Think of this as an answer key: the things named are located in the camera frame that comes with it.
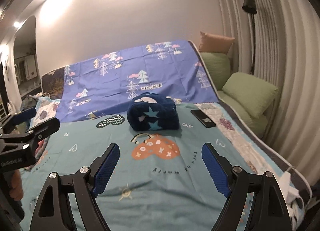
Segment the person's left hand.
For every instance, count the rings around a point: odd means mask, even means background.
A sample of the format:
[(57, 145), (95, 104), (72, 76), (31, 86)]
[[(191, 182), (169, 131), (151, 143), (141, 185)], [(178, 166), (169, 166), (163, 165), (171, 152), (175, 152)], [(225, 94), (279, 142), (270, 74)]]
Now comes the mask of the person's left hand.
[(19, 170), (16, 170), (12, 175), (10, 196), (15, 201), (20, 201), (23, 198), (22, 179)]

